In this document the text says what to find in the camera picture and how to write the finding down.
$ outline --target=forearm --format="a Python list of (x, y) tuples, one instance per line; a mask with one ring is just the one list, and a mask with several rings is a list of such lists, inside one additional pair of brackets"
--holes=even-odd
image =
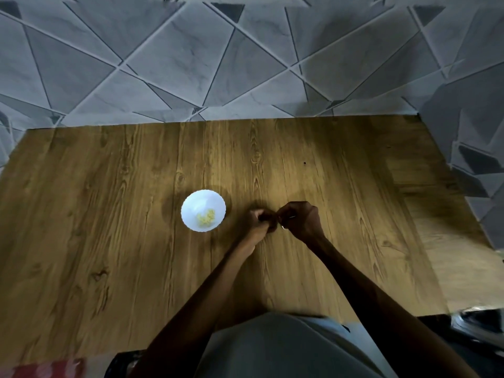
[(192, 376), (214, 330), (236, 276), (254, 246), (230, 249), (182, 309), (147, 348), (131, 377)]
[(350, 305), (400, 377), (478, 375), (418, 318), (397, 304), (325, 238), (307, 246), (329, 269)]

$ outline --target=white bowl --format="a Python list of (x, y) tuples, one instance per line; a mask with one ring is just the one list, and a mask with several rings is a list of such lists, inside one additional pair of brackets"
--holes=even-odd
[[(215, 218), (209, 225), (201, 225), (198, 222), (198, 214), (205, 216), (209, 209), (215, 212)], [(180, 209), (182, 221), (187, 228), (196, 232), (211, 231), (224, 220), (226, 215), (226, 203), (215, 191), (199, 190), (190, 194)]]

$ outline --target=t-shirt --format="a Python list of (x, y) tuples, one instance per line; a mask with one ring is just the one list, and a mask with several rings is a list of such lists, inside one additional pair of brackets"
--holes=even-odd
[(268, 313), (214, 333), (195, 377), (379, 378), (383, 374), (351, 342), (342, 325), (330, 319)]

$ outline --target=geometric wall pattern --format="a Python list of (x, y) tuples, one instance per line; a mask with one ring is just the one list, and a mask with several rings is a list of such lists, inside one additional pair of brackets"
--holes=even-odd
[(176, 1), (0, 0), (0, 172), (31, 128), (420, 111), (504, 246), (492, 0)]

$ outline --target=person's right hand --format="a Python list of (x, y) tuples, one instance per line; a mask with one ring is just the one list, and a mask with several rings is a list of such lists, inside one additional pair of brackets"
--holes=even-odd
[(308, 202), (289, 202), (277, 211), (277, 216), (282, 227), (305, 244), (325, 238), (318, 208)]

